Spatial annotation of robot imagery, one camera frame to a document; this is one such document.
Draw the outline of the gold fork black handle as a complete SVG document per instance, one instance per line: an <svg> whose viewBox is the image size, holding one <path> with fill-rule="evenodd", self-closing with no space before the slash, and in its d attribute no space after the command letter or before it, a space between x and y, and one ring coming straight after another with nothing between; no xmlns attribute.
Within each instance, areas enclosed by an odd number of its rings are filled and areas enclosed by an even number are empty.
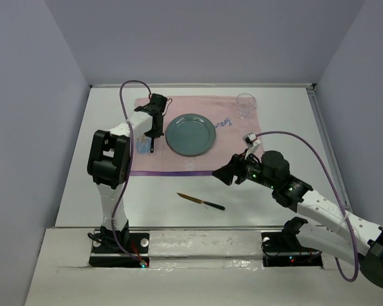
<svg viewBox="0 0 383 306"><path fill-rule="evenodd" d="M149 151L151 154L154 152L154 138L151 138Z"/></svg>

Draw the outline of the teal ceramic plate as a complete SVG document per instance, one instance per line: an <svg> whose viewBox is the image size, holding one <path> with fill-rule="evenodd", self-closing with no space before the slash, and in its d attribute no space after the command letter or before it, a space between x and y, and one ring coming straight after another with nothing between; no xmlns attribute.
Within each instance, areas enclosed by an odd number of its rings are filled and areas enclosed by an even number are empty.
<svg viewBox="0 0 383 306"><path fill-rule="evenodd" d="M165 140L169 148L181 156L200 156L214 145L216 129L205 116L187 113L168 124Z"/></svg>

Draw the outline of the gold knife black handle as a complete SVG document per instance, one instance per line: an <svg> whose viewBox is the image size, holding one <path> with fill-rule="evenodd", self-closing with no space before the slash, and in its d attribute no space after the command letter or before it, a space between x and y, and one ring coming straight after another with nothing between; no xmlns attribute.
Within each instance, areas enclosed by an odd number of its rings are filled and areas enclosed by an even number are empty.
<svg viewBox="0 0 383 306"><path fill-rule="evenodd" d="M206 205L206 206L218 209L218 210L225 210L225 207L222 206L222 205L211 203L211 202L208 202L208 201L204 201L204 200L192 197L192 196L188 196L187 194L177 193L177 195L180 196L181 198L185 199L185 200L192 201L194 203L198 203L198 204L201 204L201 205Z"/></svg>

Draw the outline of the pink cloth placemat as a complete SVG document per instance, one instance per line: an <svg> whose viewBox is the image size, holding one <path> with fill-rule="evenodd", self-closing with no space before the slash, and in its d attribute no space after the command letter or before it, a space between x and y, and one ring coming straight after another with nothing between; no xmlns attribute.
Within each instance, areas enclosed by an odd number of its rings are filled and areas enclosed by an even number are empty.
<svg viewBox="0 0 383 306"><path fill-rule="evenodd" d="M226 165L233 154L247 148L243 136L260 133L257 110L247 119L237 116L236 98L232 96L173 96L163 118L162 137L154 141L154 152L149 151L151 139L142 136L135 142L132 176L209 176ZM195 113L208 118L216 129L212 148L200 156L181 156L172 151L165 140L168 124L177 116Z"/></svg>

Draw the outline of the clear drinking glass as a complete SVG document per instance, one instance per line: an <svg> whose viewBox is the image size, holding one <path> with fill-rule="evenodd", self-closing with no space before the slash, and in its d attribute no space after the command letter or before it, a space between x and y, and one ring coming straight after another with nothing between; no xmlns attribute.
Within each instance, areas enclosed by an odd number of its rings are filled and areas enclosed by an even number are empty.
<svg viewBox="0 0 383 306"><path fill-rule="evenodd" d="M247 119L256 105L254 96L248 93L241 93L236 97L237 116L240 119Z"/></svg>

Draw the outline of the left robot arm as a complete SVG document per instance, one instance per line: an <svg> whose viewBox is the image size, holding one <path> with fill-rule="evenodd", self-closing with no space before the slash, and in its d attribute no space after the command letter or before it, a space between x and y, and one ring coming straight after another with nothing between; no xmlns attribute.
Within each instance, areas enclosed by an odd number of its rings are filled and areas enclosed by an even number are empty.
<svg viewBox="0 0 383 306"><path fill-rule="evenodd" d="M151 94L146 105L136 107L131 116L124 114L124 123L107 131L97 130L93 135L87 172L100 193L103 220L100 232L91 238L113 251L125 250L130 242L123 193L128 185L135 142L142 136L151 140L163 136L167 102L165 96Z"/></svg>

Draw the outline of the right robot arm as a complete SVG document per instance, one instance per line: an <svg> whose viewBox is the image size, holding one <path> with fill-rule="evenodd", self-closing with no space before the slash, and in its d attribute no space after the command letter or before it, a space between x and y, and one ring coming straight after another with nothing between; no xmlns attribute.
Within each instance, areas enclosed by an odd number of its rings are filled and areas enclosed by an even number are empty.
<svg viewBox="0 0 383 306"><path fill-rule="evenodd" d="M315 249L353 264L374 285L383 289L383 226L351 212L342 212L311 185L290 173L290 165L280 152L263 153L257 162L234 154L212 173L226 185L250 180L272 189L273 199L284 208L323 225L335 240L324 235Z"/></svg>

